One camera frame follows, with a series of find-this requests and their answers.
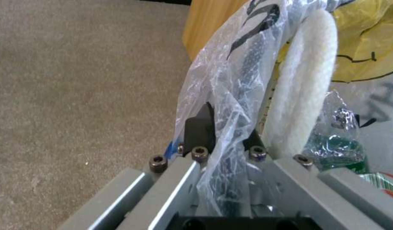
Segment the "white fluffy tube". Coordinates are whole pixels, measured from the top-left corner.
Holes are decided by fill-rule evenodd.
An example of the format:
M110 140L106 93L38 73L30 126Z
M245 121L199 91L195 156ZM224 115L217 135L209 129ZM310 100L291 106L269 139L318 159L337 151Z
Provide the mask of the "white fluffy tube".
M337 29L325 10L300 25L280 71L262 139L275 158L301 153L334 71Z

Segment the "wooden furniture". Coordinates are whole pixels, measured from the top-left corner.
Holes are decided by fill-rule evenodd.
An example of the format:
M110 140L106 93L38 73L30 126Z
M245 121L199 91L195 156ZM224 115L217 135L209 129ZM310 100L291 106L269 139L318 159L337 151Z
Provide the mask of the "wooden furniture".
M248 0L192 0L182 35L191 60L213 33Z

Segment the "machine part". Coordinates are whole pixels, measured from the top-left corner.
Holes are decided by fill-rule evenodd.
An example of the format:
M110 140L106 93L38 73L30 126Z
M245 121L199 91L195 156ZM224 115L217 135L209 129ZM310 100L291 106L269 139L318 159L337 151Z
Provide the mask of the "machine part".
M194 147L191 151L191 156L198 163L204 163L208 160L208 149L203 146Z
M178 144L178 147L177 147L176 151L177 151L179 156L183 156L183 154L184 154L184 144L183 143Z
M212 153L216 143L214 109L205 103L195 117L185 121L184 151L182 156L190 153L194 147L204 146Z
M285 216L310 216L322 229L382 229L291 158L263 167L274 205Z
M266 158L267 150L265 147L254 145L249 149L249 159L254 161L263 161Z
M321 230L309 217L179 217L175 216L167 230Z
M154 173L163 173L168 167L168 161L163 155L150 157L150 170Z
M313 165L313 159L302 154L296 154L295 156L293 156L293 159L298 163L300 163L305 168L308 168Z
M191 206L199 173L197 162L177 157L117 229L166 229L176 213Z
M151 186L150 175L124 169L58 229L115 229Z
M322 172L318 178L383 228L393 229L392 197L346 168Z
M245 151L249 150L252 146L264 147L263 142L256 129L254 129L253 132L249 135L249 137L246 140L244 140L242 143L243 146L245 147Z

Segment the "black hole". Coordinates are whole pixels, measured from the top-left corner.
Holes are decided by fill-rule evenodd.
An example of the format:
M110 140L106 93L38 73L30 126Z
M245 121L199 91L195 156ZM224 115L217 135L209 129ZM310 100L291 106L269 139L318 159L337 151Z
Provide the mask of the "black hole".
M303 156L299 156L298 159L303 161L303 162L308 162L309 161L306 157L303 157Z
M205 225L198 219L190 219L185 221L182 230L205 230Z
M154 161L155 162L161 162L162 160L164 160L164 159L162 157L160 157L160 156L154 157Z
M255 150L255 152L258 152L258 153L263 153L263 149L262 148L254 148L253 150Z
M195 152L196 152L196 153L203 153L203 152L205 152L205 150L204 150L203 148L197 148L197 149L195 150Z
M297 225L291 220L281 220L276 224L276 230L299 230Z

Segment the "beige carpet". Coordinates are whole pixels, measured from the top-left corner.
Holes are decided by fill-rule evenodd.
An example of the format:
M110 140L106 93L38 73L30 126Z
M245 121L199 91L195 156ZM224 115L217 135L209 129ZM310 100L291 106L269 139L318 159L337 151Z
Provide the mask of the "beige carpet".
M173 134L188 6L0 0L0 229L55 229Z

